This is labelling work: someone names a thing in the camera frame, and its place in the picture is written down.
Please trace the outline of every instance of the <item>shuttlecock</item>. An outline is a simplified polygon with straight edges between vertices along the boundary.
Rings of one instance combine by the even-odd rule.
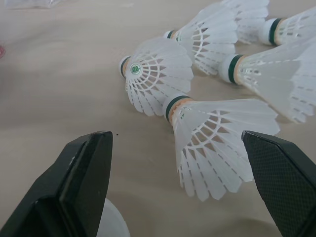
[[[224,58],[235,53],[235,14],[220,3],[210,5],[178,31],[164,34],[185,47],[195,65],[206,74],[216,75]]]
[[[251,44],[258,41],[258,30],[269,15],[270,0],[223,0],[222,4],[236,14],[239,41]]]
[[[277,113],[257,99],[196,102],[185,94],[169,97],[163,110],[175,135],[180,185],[205,201],[235,193],[253,175],[241,140],[244,130],[275,135]]]
[[[130,237],[122,215],[108,199],[105,199],[97,237]]]
[[[259,30],[259,39],[267,45],[282,45],[316,34],[316,7],[290,18],[268,20]]]
[[[252,56],[231,55],[220,75],[246,86],[288,119],[306,122],[316,105],[315,63],[316,38],[302,39]]]
[[[166,98],[190,91],[191,66],[185,48],[175,41],[155,38],[142,43],[133,56],[123,58],[119,70],[136,110],[148,116],[162,116]]]

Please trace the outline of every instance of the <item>beige surface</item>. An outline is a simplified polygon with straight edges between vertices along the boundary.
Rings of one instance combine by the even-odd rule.
[[[314,0],[272,0],[289,16]],[[204,203],[187,197],[175,168],[174,138],[163,118],[130,104],[118,62],[142,40],[188,22],[210,0],[67,0],[50,10],[0,6],[0,226],[67,142],[98,130],[114,134],[108,198],[132,237],[279,237],[254,182]],[[264,50],[240,46],[240,53]],[[197,76],[195,100],[253,97]],[[316,118],[283,122],[281,138],[315,157]]]

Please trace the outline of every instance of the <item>printed logo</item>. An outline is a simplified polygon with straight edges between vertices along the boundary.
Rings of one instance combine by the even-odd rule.
[[[138,75],[141,72],[141,66],[137,63],[134,63],[131,67],[130,67],[130,72],[133,75]]]

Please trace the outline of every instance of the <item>black clamp jaw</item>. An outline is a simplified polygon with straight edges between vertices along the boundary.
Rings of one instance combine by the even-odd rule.
[[[284,237],[316,237],[316,165],[293,143],[242,135],[261,198]]]
[[[68,143],[31,186],[0,237],[96,237],[108,190],[113,135]]]

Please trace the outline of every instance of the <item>green band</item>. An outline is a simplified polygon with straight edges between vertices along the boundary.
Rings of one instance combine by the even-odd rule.
[[[170,122],[169,121],[169,113],[170,113],[170,110],[171,110],[172,106],[175,103],[177,103],[179,100],[182,100],[182,99],[185,99],[185,98],[190,98],[190,97],[187,96],[187,95],[181,95],[181,96],[178,96],[178,97],[174,98],[173,100],[171,100],[171,102],[169,103],[169,105],[168,105],[168,107],[166,109],[166,119],[167,119],[168,122]]]
[[[270,28],[269,41],[274,46],[278,46],[277,43],[275,42],[275,37],[276,37],[277,26],[278,26],[278,24],[280,23],[281,20],[282,20],[282,18],[278,18],[277,20],[275,20],[273,22],[273,24],[271,25],[271,28]]]
[[[170,32],[169,32],[169,34],[168,34],[168,36],[167,36],[167,39],[171,39],[171,36],[172,36],[173,32],[174,32],[174,31],[170,31]]]
[[[120,73],[122,74],[122,76],[123,76],[125,79],[126,79],[126,77],[124,76],[124,73],[123,73],[123,67],[124,67],[124,64],[126,63],[126,61],[127,61],[129,58],[130,58],[130,56],[127,57],[127,58],[125,58],[125,60],[122,62],[121,66],[120,66]]]
[[[242,56],[243,56],[243,55],[241,55],[241,54],[235,56],[235,57],[232,59],[230,65],[229,65],[229,68],[228,68],[229,80],[230,80],[231,83],[233,83],[233,84],[237,84],[237,83],[235,82],[234,72],[235,72],[235,67],[236,67],[237,63],[238,63],[239,59],[240,59]]]

